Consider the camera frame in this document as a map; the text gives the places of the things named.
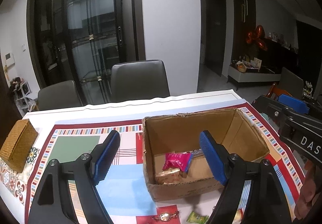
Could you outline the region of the right hand of person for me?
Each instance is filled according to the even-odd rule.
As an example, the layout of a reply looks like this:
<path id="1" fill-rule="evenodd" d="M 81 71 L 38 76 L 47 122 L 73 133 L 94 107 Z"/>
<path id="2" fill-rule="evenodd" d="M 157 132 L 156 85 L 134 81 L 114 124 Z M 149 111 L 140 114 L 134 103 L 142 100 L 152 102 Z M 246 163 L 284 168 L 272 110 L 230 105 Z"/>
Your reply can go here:
<path id="1" fill-rule="evenodd" d="M 318 197 L 318 195 L 316 195 L 317 184 L 314 180 L 316 167 L 312 161 L 308 160 L 304 165 L 304 169 L 307 170 L 306 177 L 294 209 L 295 217 L 298 220 L 307 216 Z"/>

